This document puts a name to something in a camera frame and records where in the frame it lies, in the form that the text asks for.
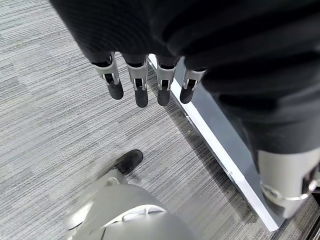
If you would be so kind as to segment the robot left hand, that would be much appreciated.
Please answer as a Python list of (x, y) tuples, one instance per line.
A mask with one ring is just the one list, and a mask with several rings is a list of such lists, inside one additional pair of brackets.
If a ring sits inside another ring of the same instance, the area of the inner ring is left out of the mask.
[(53, 0), (87, 59), (184, 59), (244, 140), (268, 206), (291, 218), (320, 164), (317, 0)]

